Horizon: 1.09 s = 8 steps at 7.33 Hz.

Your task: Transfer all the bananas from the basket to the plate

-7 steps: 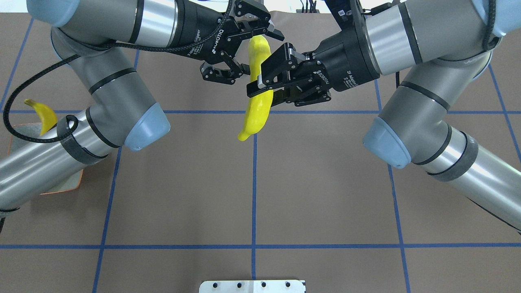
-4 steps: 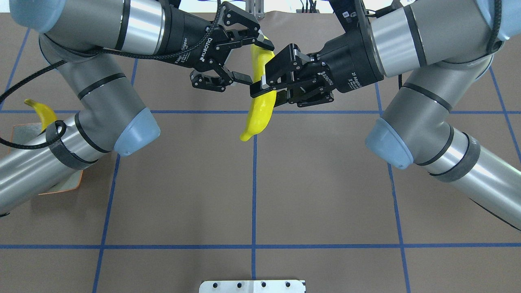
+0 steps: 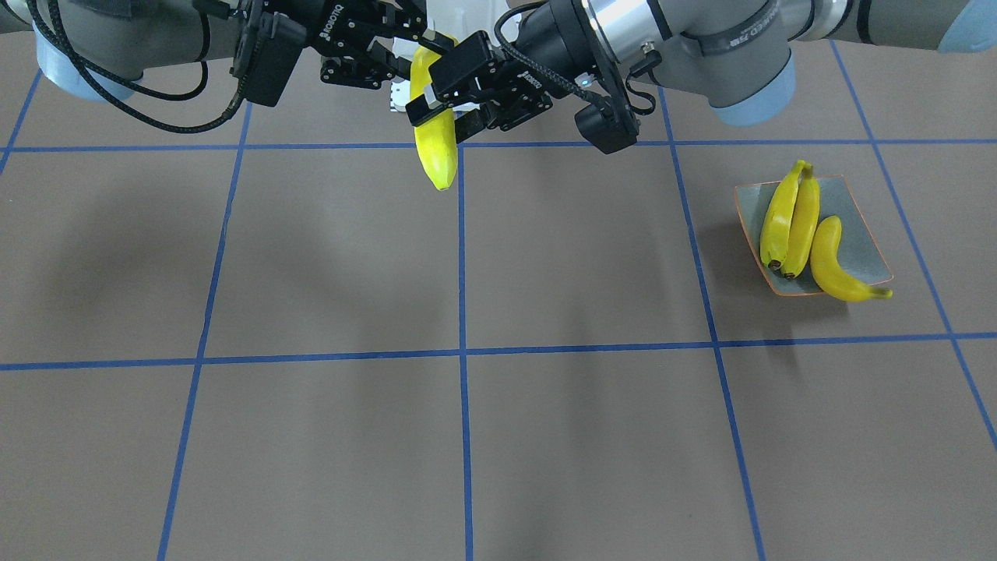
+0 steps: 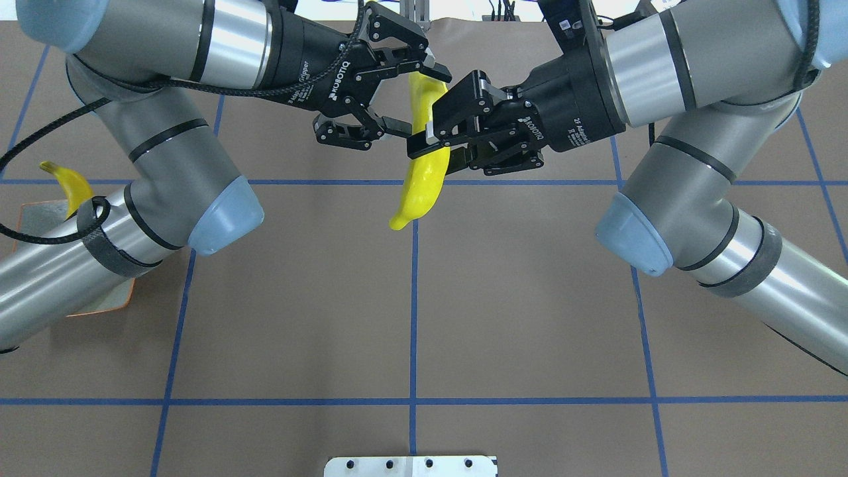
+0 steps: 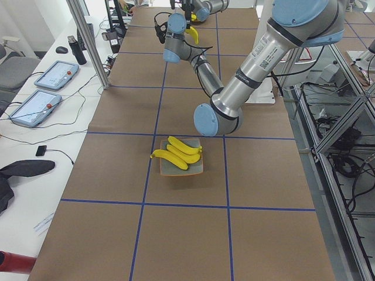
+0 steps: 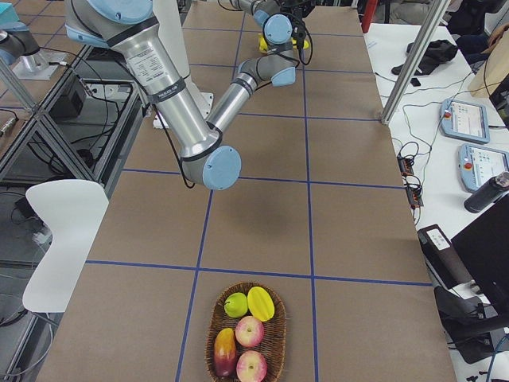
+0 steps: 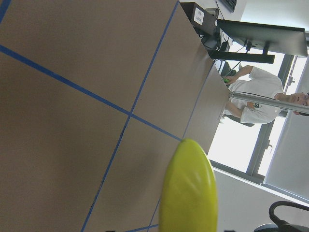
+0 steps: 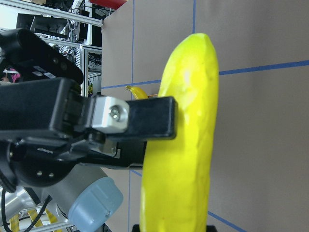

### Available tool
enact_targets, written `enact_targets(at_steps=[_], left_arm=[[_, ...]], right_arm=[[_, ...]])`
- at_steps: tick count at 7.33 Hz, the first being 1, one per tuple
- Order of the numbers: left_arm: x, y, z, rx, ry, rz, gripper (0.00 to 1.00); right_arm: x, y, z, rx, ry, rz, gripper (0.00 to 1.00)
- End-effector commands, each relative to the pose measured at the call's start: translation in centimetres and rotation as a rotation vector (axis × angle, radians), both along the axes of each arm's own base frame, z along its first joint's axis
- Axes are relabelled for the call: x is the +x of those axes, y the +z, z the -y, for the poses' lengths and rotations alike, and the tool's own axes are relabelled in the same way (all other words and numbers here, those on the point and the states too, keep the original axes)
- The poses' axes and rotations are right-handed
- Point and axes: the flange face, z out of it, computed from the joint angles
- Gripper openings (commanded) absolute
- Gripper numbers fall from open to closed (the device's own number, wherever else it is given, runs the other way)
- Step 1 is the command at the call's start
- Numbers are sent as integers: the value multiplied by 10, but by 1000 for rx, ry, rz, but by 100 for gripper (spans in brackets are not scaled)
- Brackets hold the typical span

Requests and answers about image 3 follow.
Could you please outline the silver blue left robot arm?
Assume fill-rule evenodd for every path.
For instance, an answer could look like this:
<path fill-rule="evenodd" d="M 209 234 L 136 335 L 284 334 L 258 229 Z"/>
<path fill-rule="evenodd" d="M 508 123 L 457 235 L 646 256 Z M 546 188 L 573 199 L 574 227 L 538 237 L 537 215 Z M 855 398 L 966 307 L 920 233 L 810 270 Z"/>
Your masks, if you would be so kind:
<path fill-rule="evenodd" d="M 573 95 L 583 138 L 632 146 L 643 110 L 632 82 L 697 94 L 727 125 L 776 116 L 795 90 L 793 41 L 833 39 L 940 53 L 995 45 L 993 1 L 539 1 L 509 10 L 412 85 L 412 125 L 466 104 L 463 142 L 508 131 Z"/>

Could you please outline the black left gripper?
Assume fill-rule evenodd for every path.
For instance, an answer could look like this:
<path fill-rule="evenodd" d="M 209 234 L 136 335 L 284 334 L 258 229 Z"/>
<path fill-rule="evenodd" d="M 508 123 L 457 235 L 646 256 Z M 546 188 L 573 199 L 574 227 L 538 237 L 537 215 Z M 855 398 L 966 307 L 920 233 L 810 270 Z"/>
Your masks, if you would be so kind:
<path fill-rule="evenodd" d="M 509 42 L 502 26 L 520 14 L 519 36 Z M 455 108 L 460 145 L 480 132 L 513 130 L 555 100 L 573 96 L 585 108 L 606 94 L 596 79 L 594 47 L 612 57 L 583 1 L 522 4 L 499 17 L 494 33 L 498 46 L 487 32 L 476 31 L 442 54 L 417 47 L 410 62 L 412 100 L 405 106 L 413 127 Z"/>

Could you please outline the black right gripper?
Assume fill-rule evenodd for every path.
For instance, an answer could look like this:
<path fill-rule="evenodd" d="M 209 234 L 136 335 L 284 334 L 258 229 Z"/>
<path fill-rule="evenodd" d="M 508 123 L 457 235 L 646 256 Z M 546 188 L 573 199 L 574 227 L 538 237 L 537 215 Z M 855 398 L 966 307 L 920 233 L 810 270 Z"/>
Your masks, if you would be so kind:
<path fill-rule="evenodd" d="M 426 1 L 289 1 L 288 15 L 307 30 L 306 46 L 320 53 L 324 84 L 381 88 L 409 79 L 412 62 L 396 57 L 380 38 L 414 42 L 444 55 L 456 40 L 433 28 Z"/>

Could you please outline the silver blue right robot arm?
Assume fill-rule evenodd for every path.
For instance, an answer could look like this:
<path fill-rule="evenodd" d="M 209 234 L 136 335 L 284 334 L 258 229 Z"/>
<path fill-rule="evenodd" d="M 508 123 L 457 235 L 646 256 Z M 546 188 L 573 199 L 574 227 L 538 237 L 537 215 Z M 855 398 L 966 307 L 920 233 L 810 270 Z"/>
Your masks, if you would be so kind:
<path fill-rule="evenodd" d="M 410 75 L 381 38 L 439 54 L 455 46 L 421 1 L 4 1 L 2 27 L 33 31 L 43 74 L 96 100 L 185 101 L 143 86 L 146 71 L 229 59 L 236 96 L 273 107 L 308 49 L 331 61 L 334 83 L 378 89 Z"/>

